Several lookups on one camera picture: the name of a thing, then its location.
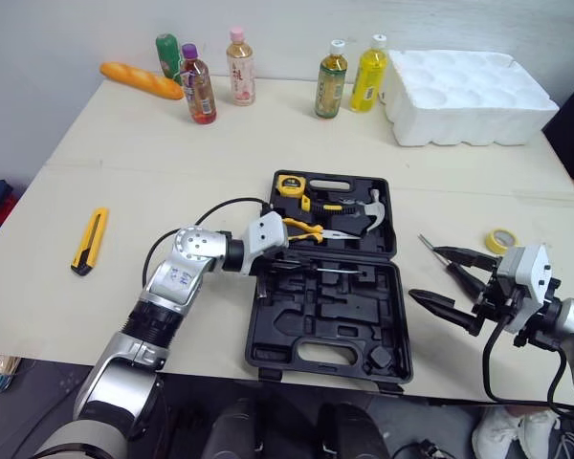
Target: purple bottle cap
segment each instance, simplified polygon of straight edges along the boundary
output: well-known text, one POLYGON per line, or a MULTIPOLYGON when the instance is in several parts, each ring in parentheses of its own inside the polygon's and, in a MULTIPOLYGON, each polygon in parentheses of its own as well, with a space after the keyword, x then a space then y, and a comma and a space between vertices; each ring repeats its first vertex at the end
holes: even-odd
POLYGON ((185 59, 195 59, 198 56, 198 50, 193 43, 183 45, 183 57, 185 59))

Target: baguette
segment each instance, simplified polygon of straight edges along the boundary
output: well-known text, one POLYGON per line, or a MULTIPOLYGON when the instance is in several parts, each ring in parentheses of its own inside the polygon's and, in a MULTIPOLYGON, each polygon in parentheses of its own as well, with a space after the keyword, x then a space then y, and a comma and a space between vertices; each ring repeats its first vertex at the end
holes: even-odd
POLYGON ((147 91, 161 98, 183 98, 183 88, 165 76, 155 75, 119 62, 104 62, 99 66, 100 72, 107 78, 119 83, 147 91))

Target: white foam packaging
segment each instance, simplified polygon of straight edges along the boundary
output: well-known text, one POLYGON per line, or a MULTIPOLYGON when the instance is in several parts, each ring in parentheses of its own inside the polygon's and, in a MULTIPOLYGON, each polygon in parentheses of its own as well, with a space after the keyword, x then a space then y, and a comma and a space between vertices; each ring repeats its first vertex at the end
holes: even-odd
POLYGON ((510 55, 389 51, 381 99, 403 146, 526 143, 559 107, 510 55))

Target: shoe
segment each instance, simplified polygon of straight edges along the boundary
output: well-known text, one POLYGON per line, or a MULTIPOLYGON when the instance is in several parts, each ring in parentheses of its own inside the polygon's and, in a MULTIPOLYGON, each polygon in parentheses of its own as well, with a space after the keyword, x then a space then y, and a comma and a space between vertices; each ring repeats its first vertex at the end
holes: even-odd
POLYGON ((518 436, 527 459, 548 459, 548 439, 560 423, 559 415, 550 410, 523 416, 518 436))
POLYGON ((487 408, 472 434, 476 459, 504 459, 510 444, 517 440, 520 418, 508 414, 503 406, 487 408))

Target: plastic bottle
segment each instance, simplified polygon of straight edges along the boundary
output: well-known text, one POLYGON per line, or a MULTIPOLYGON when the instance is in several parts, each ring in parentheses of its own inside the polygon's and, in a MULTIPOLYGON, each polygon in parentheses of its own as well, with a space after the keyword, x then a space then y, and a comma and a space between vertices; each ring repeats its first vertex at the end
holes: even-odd
POLYGON ((253 50, 245 43, 241 27, 230 29, 232 44, 226 50, 232 84, 232 98, 236 105, 251 105, 255 101, 253 50))
POLYGON ((360 58, 360 67, 357 70, 351 97, 351 108, 357 112, 367 112, 374 106, 389 62, 384 51, 385 46, 386 36, 380 33, 372 35, 370 49, 360 58))
POLYGON ((181 54, 179 53, 179 43, 171 33, 162 33, 155 39, 157 55, 160 58, 162 71, 166 78, 173 79, 179 84, 181 81, 181 54))
POLYGON ((209 124, 217 118, 209 68, 207 64, 198 59, 198 50, 193 43, 183 45, 183 58, 181 80, 188 100, 189 112, 195 122, 209 124))
POLYGON ((319 82, 315 99, 315 113, 322 118, 334 118, 341 108, 342 89, 346 76, 346 59, 342 56, 344 42, 332 40, 329 56, 319 66, 319 82))

